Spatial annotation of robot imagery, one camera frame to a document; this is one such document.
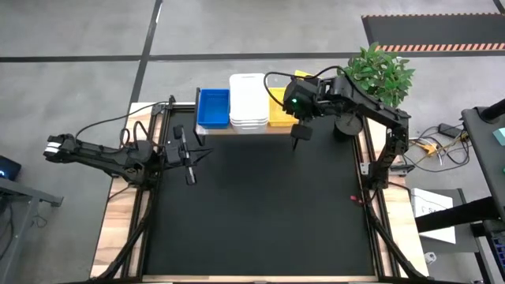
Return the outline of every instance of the plastic bin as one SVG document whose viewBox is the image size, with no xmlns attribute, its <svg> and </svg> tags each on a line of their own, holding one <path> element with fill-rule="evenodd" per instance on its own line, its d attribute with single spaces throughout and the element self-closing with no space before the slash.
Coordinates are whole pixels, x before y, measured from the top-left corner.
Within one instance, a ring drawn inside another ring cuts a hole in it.
<svg viewBox="0 0 505 284">
<path fill-rule="evenodd" d="M 284 98 L 284 92 L 286 88 L 269 88 L 270 93 L 282 102 Z M 292 115 L 286 114 L 282 110 L 282 106 L 277 104 L 273 99 L 270 98 L 270 126 L 271 127 L 291 127 L 293 124 L 297 123 L 298 120 Z"/>
<path fill-rule="evenodd" d="M 264 74 L 234 74 L 230 77 L 230 122 L 236 133 L 264 133 L 268 125 L 269 98 Z"/>
<path fill-rule="evenodd" d="M 196 122 L 206 129 L 228 127 L 230 113 L 230 90 L 201 89 Z"/>
</svg>

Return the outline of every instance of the orange and white stripe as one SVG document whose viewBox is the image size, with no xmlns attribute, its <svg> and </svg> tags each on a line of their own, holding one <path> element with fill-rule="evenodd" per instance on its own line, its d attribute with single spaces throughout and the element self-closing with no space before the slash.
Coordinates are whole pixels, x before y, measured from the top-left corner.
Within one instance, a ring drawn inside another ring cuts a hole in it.
<svg viewBox="0 0 505 284">
<path fill-rule="evenodd" d="M 393 44 L 379 45 L 376 50 L 384 50 L 386 52 L 505 50 L 505 43 Z"/>
</svg>

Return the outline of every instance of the black mat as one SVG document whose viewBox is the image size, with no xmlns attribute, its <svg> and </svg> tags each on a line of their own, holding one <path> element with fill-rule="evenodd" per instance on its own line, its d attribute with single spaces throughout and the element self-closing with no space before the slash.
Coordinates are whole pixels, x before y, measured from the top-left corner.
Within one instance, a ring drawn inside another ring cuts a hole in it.
<svg viewBox="0 0 505 284">
<path fill-rule="evenodd" d="M 498 13 L 367 16 L 363 18 L 363 24 L 368 41 L 388 47 L 438 44 L 437 50 L 440 50 L 445 44 L 444 50 L 449 48 L 448 45 L 451 50 L 459 50 L 461 44 L 465 44 L 463 49 L 471 44 L 470 50 L 476 45 L 478 50 L 487 50 L 498 49 L 501 43 L 505 43 L 505 16 Z"/>
<path fill-rule="evenodd" d="M 196 186 L 167 172 L 145 274 L 374 275 L 352 141 L 335 142 L 332 118 L 312 125 L 296 152 L 287 135 L 207 137 Z"/>
</svg>

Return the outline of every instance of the blue bin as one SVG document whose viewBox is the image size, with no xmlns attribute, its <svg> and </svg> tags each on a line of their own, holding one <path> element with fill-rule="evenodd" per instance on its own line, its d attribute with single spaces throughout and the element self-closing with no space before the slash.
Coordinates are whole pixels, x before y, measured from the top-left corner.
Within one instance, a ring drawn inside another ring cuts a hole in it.
<svg viewBox="0 0 505 284">
<path fill-rule="evenodd" d="M 196 122 L 206 129 L 225 129 L 230 120 L 230 90 L 201 89 Z"/>
</svg>

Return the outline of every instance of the yellow bin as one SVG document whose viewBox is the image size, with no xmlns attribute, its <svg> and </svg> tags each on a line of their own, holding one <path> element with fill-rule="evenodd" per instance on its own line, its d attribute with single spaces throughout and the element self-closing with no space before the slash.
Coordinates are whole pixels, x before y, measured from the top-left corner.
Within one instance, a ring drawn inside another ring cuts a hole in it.
<svg viewBox="0 0 505 284">
<path fill-rule="evenodd" d="M 269 88 L 270 93 L 280 102 L 284 98 L 286 88 Z M 297 123 L 298 120 L 291 115 L 286 114 L 282 110 L 282 106 L 277 104 L 270 98 L 270 119 L 268 120 L 271 127 L 290 127 Z"/>
</svg>

